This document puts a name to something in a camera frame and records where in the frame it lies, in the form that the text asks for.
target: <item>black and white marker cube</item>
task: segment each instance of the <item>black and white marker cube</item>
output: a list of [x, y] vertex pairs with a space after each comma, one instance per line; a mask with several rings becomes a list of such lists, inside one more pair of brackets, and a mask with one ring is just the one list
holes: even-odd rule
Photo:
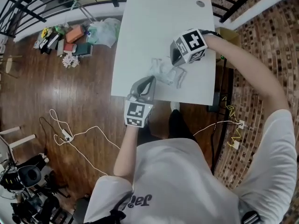
[[126, 100], [124, 113], [126, 125], [143, 128], [148, 121], [152, 108], [152, 104]]
[[198, 29], [187, 30], [173, 40], [185, 63], [199, 60], [207, 49], [206, 42]]

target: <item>white cable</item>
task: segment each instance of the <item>white cable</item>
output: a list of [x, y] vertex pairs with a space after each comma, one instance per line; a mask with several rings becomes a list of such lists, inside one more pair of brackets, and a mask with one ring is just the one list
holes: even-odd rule
[[[217, 124], [219, 124], [219, 123], [224, 123], [224, 122], [231, 122], [231, 123], [234, 123], [234, 124], [236, 124], [236, 125], [240, 124], [240, 123], [236, 123], [236, 122], [233, 122], [233, 121], [230, 121], [230, 120], [219, 121], [219, 122], [217, 122]], [[201, 132], [201, 131], [203, 131], [203, 130], [205, 130], [205, 129], [207, 129], [207, 128], [209, 128], [210, 126], [213, 126], [213, 125], [215, 125], [215, 124], [216, 124], [216, 123], [213, 123], [213, 124], [211, 124], [211, 125], [205, 127], [204, 129], [201, 129], [201, 130], [197, 131], [193, 136], [197, 135], [199, 132]]]
[[[51, 111], [53, 111], [53, 112], [55, 113], [55, 117], [56, 117], [56, 118], [54, 118], [54, 117], [52, 116]], [[104, 135], [104, 137], [106, 138], [106, 140], [107, 140], [109, 143], [113, 144], [113, 145], [116, 146], [118, 149], [120, 149], [116, 144], [114, 144], [113, 142], [111, 142], [111, 141], [107, 138], [107, 136], [104, 134], [104, 132], [103, 132], [103, 131], [101, 130], [101, 128], [98, 127], [98, 126], [93, 126], [93, 127], [89, 128], [89, 129], [87, 129], [85, 132], [77, 133], [77, 134], [73, 135], [72, 132], [71, 132], [71, 129], [70, 129], [69, 124], [66, 123], [66, 122], [64, 122], [64, 121], [60, 121], [60, 120], [58, 120], [58, 116], [57, 116], [55, 110], [50, 109], [50, 116], [52, 117], [52, 119], [54, 119], [55, 121], [57, 121], [58, 126], [59, 126], [59, 128], [60, 128], [61, 131], [63, 130], [63, 128], [61, 128], [60, 123], [64, 123], [64, 124], [67, 125], [67, 127], [68, 127], [68, 129], [69, 129], [69, 131], [70, 131], [71, 141], [73, 141], [74, 138], [75, 138], [77, 135], [79, 135], [79, 134], [84, 134], [84, 133], [87, 133], [89, 130], [91, 130], [91, 129], [93, 129], [93, 128], [98, 128], [98, 129], [102, 132], [102, 134]], [[56, 137], [58, 137], [57, 134], [54, 135], [54, 141], [57, 143], [57, 141], [56, 141]], [[77, 150], [77, 151], [78, 151], [78, 152], [79, 152], [79, 153], [80, 153], [80, 154], [81, 154], [81, 155], [82, 155], [82, 156], [89, 162], [89, 164], [90, 164], [94, 169], [100, 171], [101, 173], [103, 173], [103, 174], [105, 174], [105, 175], [108, 175], [107, 173], [105, 173], [105, 172], [99, 170], [98, 168], [96, 168], [96, 167], [95, 167], [95, 166], [94, 166], [94, 165], [93, 165], [93, 164], [86, 158], [86, 156], [85, 156], [83, 153], [81, 153], [81, 152], [80, 152], [74, 145], [71, 144], [71, 141], [64, 141], [62, 138], [60, 138], [60, 139], [62, 140], [62, 143], [60, 143], [60, 144], [57, 143], [59, 146], [65, 144], [65, 143], [69, 143], [72, 147], [74, 147], [74, 148], [75, 148], [75, 149], [76, 149], [76, 150]]]

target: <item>railing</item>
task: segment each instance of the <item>railing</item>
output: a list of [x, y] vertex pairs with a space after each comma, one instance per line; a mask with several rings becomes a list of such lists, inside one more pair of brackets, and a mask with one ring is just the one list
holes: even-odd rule
[[[18, 33], [26, 30], [27, 28], [31, 27], [32, 25], [38, 22], [46, 22], [46, 20], [54, 15], [64, 13], [66, 11], [70, 11], [71, 9], [77, 9], [78, 7], [72, 8], [73, 1], [72, 0], [64, 0], [63, 2], [58, 3], [56, 6], [47, 8], [39, 13], [36, 13], [39, 8], [45, 6], [51, 2], [58, 1], [58, 0], [47, 0], [42, 4], [30, 9], [30, 6], [34, 3], [36, 4], [37, 1], [42, 0], [29, 0], [26, 5], [24, 5], [24, 1], [28, 0], [7, 0], [5, 6], [3, 7], [0, 13], [0, 34], [7, 35], [10, 37], [15, 37]], [[94, 0], [95, 2], [88, 2], [83, 3], [85, 7], [97, 5], [97, 4], [105, 4], [105, 3], [112, 3], [114, 7], [118, 7], [120, 2], [126, 2], [127, 0]], [[225, 0], [232, 4], [230, 8], [224, 7], [222, 5], [216, 4], [212, 2], [214, 7], [222, 9], [225, 11], [224, 15], [220, 15], [218, 13], [214, 13], [215, 16], [220, 18], [220, 22], [226, 21], [234, 12], [236, 12], [247, 0]], [[64, 6], [65, 8], [54, 11], [51, 11]]]

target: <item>yellow cable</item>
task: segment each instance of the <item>yellow cable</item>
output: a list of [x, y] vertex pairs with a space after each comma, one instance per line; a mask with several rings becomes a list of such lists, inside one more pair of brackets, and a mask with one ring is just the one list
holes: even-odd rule
[[[235, 121], [239, 123], [240, 121], [237, 120], [236, 117], [235, 117], [234, 107], [233, 107], [232, 105], [226, 105], [226, 99], [227, 99], [227, 98], [226, 98], [226, 96], [225, 96], [222, 100], [225, 100], [225, 107], [229, 110], [229, 116], [230, 116], [230, 117], [234, 116]], [[233, 144], [235, 143], [235, 139], [239, 139], [239, 138], [241, 138], [241, 135], [240, 135], [240, 133], [239, 133], [239, 128], [237, 128], [236, 131], [237, 131], [237, 133], [238, 133], [239, 136], [238, 136], [238, 137], [232, 137], [232, 138], [231, 138], [231, 139], [233, 140]]]

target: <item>white t-shirt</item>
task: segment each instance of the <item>white t-shirt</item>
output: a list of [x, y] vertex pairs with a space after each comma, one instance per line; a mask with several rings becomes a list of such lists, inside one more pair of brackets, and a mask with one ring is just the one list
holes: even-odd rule
[[[123, 224], [238, 224], [239, 199], [255, 209], [264, 223], [278, 224], [294, 193], [297, 162], [292, 116], [278, 110], [268, 117], [261, 144], [242, 184], [228, 190], [211, 173], [198, 144], [168, 139], [137, 148], [134, 194]], [[131, 184], [120, 177], [101, 177], [85, 216], [94, 222], [110, 210]]]

